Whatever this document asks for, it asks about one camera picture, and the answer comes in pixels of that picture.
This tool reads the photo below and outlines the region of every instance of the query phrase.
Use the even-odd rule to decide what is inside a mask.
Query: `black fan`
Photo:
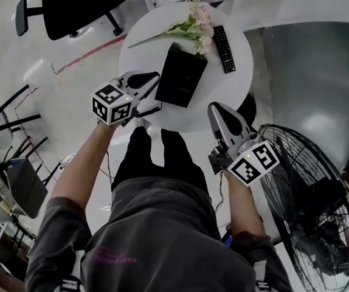
[[[306,291],[349,283],[349,193],[323,151],[298,132],[263,125],[280,164],[261,179],[292,264]]]

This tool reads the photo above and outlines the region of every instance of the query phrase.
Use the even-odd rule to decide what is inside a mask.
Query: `person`
[[[233,241],[222,243],[204,174],[179,133],[161,130],[159,167],[145,127],[134,130],[109,221],[91,235],[85,209],[116,128],[98,124],[58,179],[26,291],[291,291],[251,190],[228,172]]]

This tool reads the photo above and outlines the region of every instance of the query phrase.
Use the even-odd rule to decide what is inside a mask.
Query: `black box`
[[[178,43],[172,43],[158,84],[156,100],[188,107],[206,66],[204,57],[184,52]]]

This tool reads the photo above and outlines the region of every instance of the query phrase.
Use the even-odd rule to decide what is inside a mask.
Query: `fan grille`
[[[280,164],[264,176],[261,183],[305,290],[343,291],[349,283],[349,249],[346,249],[349,248],[349,193],[342,189],[340,198],[313,220],[306,215],[308,210],[313,210],[313,205],[306,204],[305,200],[322,179],[333,180],[336,189],[340,188],[338,191],[341,187],[346,188],[344,182],[321,149],[298,132],[263,125],[260,134],[280,158]],[[341,240],[338,245],[335,244],[336,237]],[[318,244],[317,254],[310,254],[314,243]]]

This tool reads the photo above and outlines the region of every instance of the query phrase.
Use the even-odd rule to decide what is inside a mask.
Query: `white marker cube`
[[[129,118],[132,102],[131,96],[108,83],[92,93],[92,111],[107,125]]]
[[[269,142],[263,141],[240,154],[227,169],[249,187],[279,163]]]

